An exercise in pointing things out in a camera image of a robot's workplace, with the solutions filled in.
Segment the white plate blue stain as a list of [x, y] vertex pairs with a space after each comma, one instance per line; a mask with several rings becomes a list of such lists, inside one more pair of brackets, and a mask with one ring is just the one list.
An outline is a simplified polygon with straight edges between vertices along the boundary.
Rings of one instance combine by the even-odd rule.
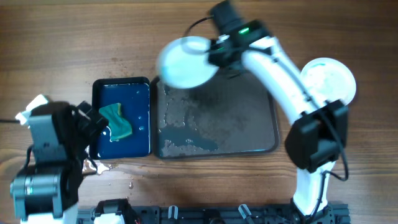
[[356, 80], [351, 70], [333, 58], [316, 58], [307, 63], [300, 74], [305, 85], [321, 93], [329, 101], [350, 104], [356, 95]]

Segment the green yellow sponge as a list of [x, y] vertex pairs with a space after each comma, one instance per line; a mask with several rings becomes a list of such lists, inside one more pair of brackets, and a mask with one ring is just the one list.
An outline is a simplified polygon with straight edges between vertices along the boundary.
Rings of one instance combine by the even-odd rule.
[[121, 104], [114, 103], [99, 109], [99, 113], [108, 120], [110, 141], [119, 141], [132, 134], [130, 122], [122, 116]]

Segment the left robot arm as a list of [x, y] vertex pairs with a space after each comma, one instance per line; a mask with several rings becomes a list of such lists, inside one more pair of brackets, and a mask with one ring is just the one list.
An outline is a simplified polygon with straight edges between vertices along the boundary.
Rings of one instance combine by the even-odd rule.
[[33, 143], [10, 185], [15, 216], [21, 223], [140, 223], [126, 199], [100, 201], [91, 210], [78, 208], [80, 188], [90, 157], [86, 148], [108, 120], [83, 101], [56, 101], [28, 112]]

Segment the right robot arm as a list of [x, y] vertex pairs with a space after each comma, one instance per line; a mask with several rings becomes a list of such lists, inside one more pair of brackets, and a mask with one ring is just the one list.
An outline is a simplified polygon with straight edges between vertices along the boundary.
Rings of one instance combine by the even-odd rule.
[[291, 129], [285, 149], [297, 166], [297, 186], [292, 203], [302, 221], [320, 218], [328, 205], [329, 177], [346, 181], [332, 171], [335, 162], [347, 163], [345, 147], [348, 132], [348, 107], [310, 88], [300, 70], [261, 22], [241, 19], [213, 19], [220, 36], [206, 51], [208, 61], [218, 67], [240, 63], [262, 83], [281, 106]]

